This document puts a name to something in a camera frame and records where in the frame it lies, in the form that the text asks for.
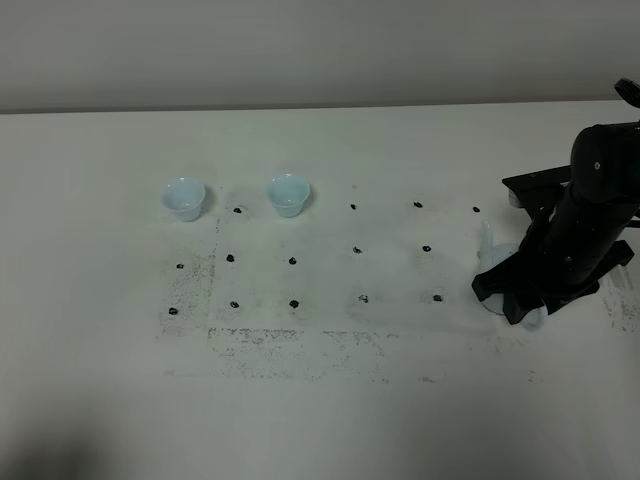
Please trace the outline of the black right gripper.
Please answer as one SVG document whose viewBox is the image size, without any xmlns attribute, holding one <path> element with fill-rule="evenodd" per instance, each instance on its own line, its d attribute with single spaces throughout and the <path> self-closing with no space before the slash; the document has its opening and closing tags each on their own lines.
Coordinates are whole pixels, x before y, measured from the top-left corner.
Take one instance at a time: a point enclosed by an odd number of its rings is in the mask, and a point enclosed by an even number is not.
<svg viewBox="0 0 640 480">
<path fill-rule="evenodd" d="M 631 261 L 631 247 L 619 239 L 632 220 L 631 199 L 591 202 L 570 179 L 568 167 L 502 183 L 532 223 L 519 252 L 477 274 L 471 286 L 479 301 L 503 294 L 510 325 L 543 325 L 547 309 L 559 310 L 597 292 L 603 276 Z"/>
</svg>

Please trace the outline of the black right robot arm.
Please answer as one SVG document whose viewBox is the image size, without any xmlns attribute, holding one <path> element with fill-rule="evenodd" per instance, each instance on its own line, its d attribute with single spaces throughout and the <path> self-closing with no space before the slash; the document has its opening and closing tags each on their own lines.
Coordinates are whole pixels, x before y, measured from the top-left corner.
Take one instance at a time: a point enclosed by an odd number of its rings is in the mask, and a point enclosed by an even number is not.
<svg viewBox="0 0 640 480">
<path fill-rule="evenodd" d="M 512 325 L 534 326 L 596 293 L 600 279 L 634 252 L 620 234 L 639 225 L 639 124 L 582 130 L 570 163 L 503 179 L 531 218 L 518 246 L 483 228 L 477 299 Z"/>
</svg>

